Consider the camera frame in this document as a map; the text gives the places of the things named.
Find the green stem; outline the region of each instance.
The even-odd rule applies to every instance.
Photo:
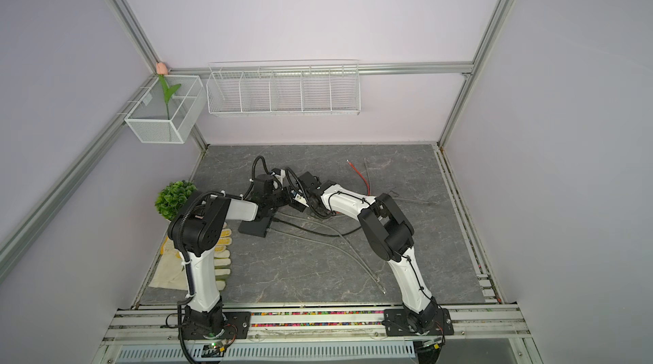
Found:
[[[159,74],[159,82],[161,83],[161,89],[163,90],[163,99],[165,100],[166,92],[168,92],[168,83],[165,81],[163,75]],[[170,120],[170,109],[168,108],[168,103],[165,103],[165,111],[168,114],[168,120]]]

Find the green leaf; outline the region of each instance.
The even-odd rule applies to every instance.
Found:
[[[154,205],[159,214],[168,220],[172,220],[196,189],[195,185],[190,181],[170,181],[170,184],[159,192]]]
[[[170,98],[174,95],[175,92],[177,92],[177,89],[181,87],[182,84],[178,83],[177,85],[173,85],[172,87],[168,88],[167,91],[163,91],[163,99],[165,101],[165,104],[167,105],[168,102],[170,101]]]
[[[168,83],[163,75],[159,74],[159,82],[161,83],[161,89],[163,89],[163,93],[165,94],[166,91],[168,91]]]

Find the aluminum frame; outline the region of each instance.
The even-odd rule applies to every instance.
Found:
[[[479,48],[474,55],[473,68],[470,73],[465,76],[465,82],[462,84],[458,98],[456,98],[456,102],[454,103],[449,118],[447,119],[447,123],[445,124],[445,128],[442,130],[442,135],[440,135],[438,144],[441,147],[444,147],[447,144],[447,140],[449,140],[454,125],[458,121],[458,117],[461,115],[462,109],[465,107],[465,103],[469,98],[469,93],[476,82],[477,75],[483,69],[485,61],[490,55],[490,50],[492,50],[492,46],[501,31],[505,18],[508,17],[508,13],[510,13],[514,1],[515,0],[499,0],[497,2],[492,17],[490,18],[490,22],[488,23],[481,39],[481,43],[479,44]]]
[[[340,65],[314,65],[310,68],[335,68]],[[297,71],[308,70],[309,66],[289,65],[289,66],[242,66],[230,67],[230,70],[260,70],[282,72],[284,70]],[[473,63],[466,61],[452,61],[440,63],[385,63],[385,64],[358,64],[359,75],[402,75],[402,74],[467,74],[473,69]],[[170,70],[172,75],[200,75],[208,77],[211,74],[210,68],[173,68]]]
[[[140,53],[140,56],[143,58],[145,65],[148,67],[152,74],[156,73],[156,64],[160,61],[159,55],[157,54],[154,47],[151,45],[148,37],[146,36],[143,28],[141,28],[134,12],[129,8],[129,3],[127,0],[105,0],[109,5],[113,13],[115,14],[118,22],[125,30],[125,33],[134,43],[136,50]],[[208,143],[204,140],[204,136],[200,133],[197,125],[193,125],[191,129],[192,139],[195,140],[197,147],[200,151],[205,152],[208,147]]]
[[[436,155],[437,165],[445,182],[445,187],[449,193],[449,199],[456,214],[458,225],[461,228],[461,234],[469,252],[469,257],[474,265],[473,268],[476,272],[476,277],[479,279],[479,284],[483,287],[485,302],[502,303],[502,291],[496,279],[494,279],[494,272],[485,253],[485,248],[483,248],[483,244],[481,243],[481,238],[469,216],[467,205],[458,190],[458,182],[449,165],[449,159],[441,147],[438,145],[432,145],[432,147]]]
[[[84,152],[30,210],[18,227],[0,243],[0,283],[118,139],[127,125],[124,114],[133,109],[143,89],[149,88],[155,81],[156,78],[149,77],[143,82],[120,113],[112,117],[95,139],[86,146]]]
[[[235,345],[314,343],[346,341],[425,341],[433,336],[387,336],[380,324],[358,324],[379,322],[383,313],[333,314],[341,311],[382,311],[394,305],[371,303],[306,303],[288,307],[288,304],[252,303],[238,305],[225,303],[224,311],[250,311],[248,337],[239,339]],[[516,358],[535,357],[539,354],[532,341],[524,317],[518,305],[445,305],[450,314],[455,334],[448,339],[509,339]],[[94,363],[116,362],[122,346],[178,344],[175,329],[161,328],[170,314],[176,313],[173,305],[144,305],[138,310],[118,311],[112,320],[94,358]],[[308,324],[311,326],[288,326]],[[189,348],[206,341],[186,342]],[[541,363],[541,360],[518,361],[520,363]]]

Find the white vent grille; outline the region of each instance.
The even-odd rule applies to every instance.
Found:
[[[196,361],[305,361],[355,360],[362,358],[413,358],[411,341],[370,341],[341,343],[236,343],[227,348],[224,358],[202,357],[204,345],[189,346]],[[185,363],[178,344],[124,346],[116,364]]]
[[[357,63],[211,69],[206,94],[209,112],[217,116],[361,111]]]
[[[159,80],[149,86],[125,122],[144,143],[184,143],[199,117],[206,95],[197,75],[166,75],[169,86],[181,84],[166,110]]]

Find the artificial plant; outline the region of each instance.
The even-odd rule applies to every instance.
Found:
[[[159,214],[163,215],[163,218],[172,220],[196,189],[194,184],[186,180],[170,183],[159,192],[154,205],[157,207]]]
[[[168,107],[168,102],[170,101],[170,98],[172,98],[173,94],[177,92],[177,89],[182,86],[182,84],[178,83],[172,87],[168,86],[168,83],[164,77],[164,75],[168,75],[168,67],[164,63],[157,63],[157,75],[159,75],[159,82],[161,83],[161,88],[163,88],[165,111],[168,114],[168,120],[170,120],[170,108]]]

